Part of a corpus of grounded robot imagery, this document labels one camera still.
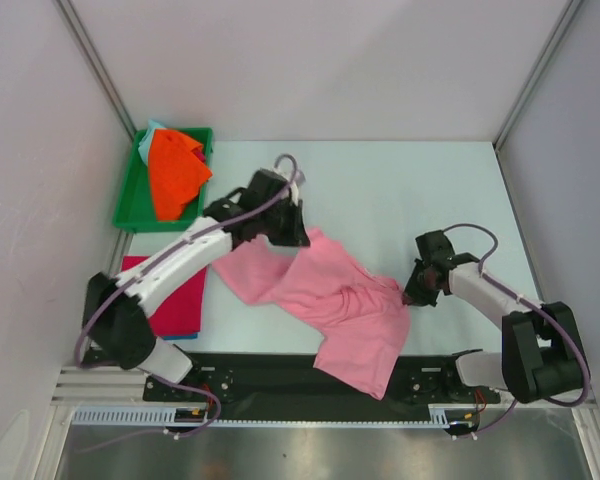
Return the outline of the pink t shirt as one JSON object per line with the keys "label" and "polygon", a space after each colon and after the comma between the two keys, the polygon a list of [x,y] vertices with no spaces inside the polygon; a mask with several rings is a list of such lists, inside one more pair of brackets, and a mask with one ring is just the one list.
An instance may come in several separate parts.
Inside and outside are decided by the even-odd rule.
{"label": "pink t shirt", "polygon": [[259,236],[212,267],[245,304],[276,305],[317,330],[316,369],[381,400],[411,325],[401,287],[370,273],[321,229],[308,238],[289,255]]}

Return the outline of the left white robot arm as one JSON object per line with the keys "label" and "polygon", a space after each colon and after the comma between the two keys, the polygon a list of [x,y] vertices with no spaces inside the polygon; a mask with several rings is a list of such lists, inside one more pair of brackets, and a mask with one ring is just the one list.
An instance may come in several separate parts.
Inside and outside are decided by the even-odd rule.
{"label": "left white robot arm", "polygon": [[193,360],[159,338],[150,317],[187,281],[258,236],[276,246],[309,246],[299,193],[303,181],[299,170],[259,169],[247,186],[212,202],[158,253],[114,277],[94,275],[87,285],[76,347],[91,340],[121,369],[166,381],[179,399],[194,397],[201,376]]}

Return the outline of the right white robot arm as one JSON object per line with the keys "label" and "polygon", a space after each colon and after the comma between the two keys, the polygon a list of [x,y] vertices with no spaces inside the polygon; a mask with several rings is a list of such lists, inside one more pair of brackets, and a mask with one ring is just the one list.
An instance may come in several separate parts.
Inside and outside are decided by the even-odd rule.
{"label": "right white robot arm", "polygon": [[449,231],[429,231],[416,238],[418,256],[403,302],[434,307],[440,295],[454,296],[498,328],[501,349],[458,354],[455,367],[441,376],[443,393],[464,401],[477,387],[491,387],[522,404],[547,401],[573,408],[585,403],[591,372],[572,309],[563,302],[529,298],[491,274],[486,262],[499,245],[494,233],[488,235],[490,249],[477,257],[457,252]]}

